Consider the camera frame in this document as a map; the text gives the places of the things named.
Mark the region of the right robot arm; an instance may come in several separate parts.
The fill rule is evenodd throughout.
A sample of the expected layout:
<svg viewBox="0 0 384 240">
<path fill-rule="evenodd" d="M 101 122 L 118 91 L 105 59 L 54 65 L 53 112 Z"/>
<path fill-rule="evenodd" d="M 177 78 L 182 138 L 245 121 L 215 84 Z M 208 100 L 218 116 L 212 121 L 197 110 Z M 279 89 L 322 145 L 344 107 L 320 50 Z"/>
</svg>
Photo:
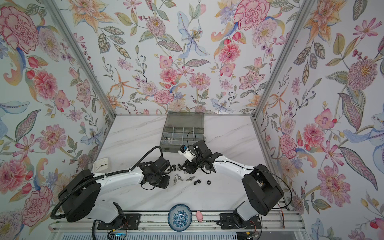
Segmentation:
<svg viewBox="0 0 384 240">
<path fill-rule="evenodd" d="M 223 174 L 243 184 L 248 199 L 233 212 L 233 219 L 238 224 L 257 215 L 266 216 L 284 196 L 284 191 L 265 165 L 252 167 L 237 163 L 221 153 L 212 153 L 203 140 L 192 146 L 182 145 L 178 153 L 186 158 L 179 167 L 188 174 L 201 169 L 203 172 Z"/>
</svg>

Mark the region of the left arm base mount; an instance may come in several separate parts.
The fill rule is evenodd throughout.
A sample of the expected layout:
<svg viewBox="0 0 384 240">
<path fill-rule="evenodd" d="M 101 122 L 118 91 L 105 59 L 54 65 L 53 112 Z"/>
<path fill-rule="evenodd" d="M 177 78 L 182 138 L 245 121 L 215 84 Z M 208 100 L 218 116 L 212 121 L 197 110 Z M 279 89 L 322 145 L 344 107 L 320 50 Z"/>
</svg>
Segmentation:
<svg viewBox="0 0 384 240">
<path fill-rule="evenodd" d="M 123 217 L 119 215 L 111 223 L 100 222 L 97 230 L 138 230 L 141 214 L 125 214 Z"/>
</svg>

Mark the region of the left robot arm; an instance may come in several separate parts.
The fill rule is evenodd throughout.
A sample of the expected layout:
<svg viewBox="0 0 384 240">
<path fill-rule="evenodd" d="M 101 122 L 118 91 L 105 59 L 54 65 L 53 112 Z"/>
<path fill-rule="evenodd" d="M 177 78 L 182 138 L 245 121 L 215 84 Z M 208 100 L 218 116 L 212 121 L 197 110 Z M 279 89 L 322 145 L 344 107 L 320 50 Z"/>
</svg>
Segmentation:
<svg viewBox="0 0 384 240">
<path fill-rule="evenodd" d="M 166 189 L 170 182 L 172 165 L 160 156 L 155 162 L 139 163 L 134 169 L 93 174 L 81 171 L 58 194 L 59 202 L 51 212 L 51 219 L 66 219 L 73 223 L 84 218 L 122 227 L 127 223 L 120 203 L 116 200 L 119 189 L 149 184 Z"/>
</svg>

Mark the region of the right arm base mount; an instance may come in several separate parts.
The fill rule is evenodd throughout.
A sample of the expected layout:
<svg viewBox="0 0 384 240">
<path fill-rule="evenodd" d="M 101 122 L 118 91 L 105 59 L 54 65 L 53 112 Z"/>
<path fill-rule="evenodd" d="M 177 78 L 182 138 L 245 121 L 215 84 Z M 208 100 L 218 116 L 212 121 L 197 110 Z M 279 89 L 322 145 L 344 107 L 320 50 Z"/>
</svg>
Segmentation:
<svg viewBox="0 0 384 240">
<path fill-rule="evenodd" d="M 261 230 L 262 221 L 258 215 L 252 217 L 250 220 L 243 220 L 241 217 L 234 213 L 221 213 L 219 214 L 220 219 L 217 221 L 217 225 L 222 230 Z"/>
</svg>

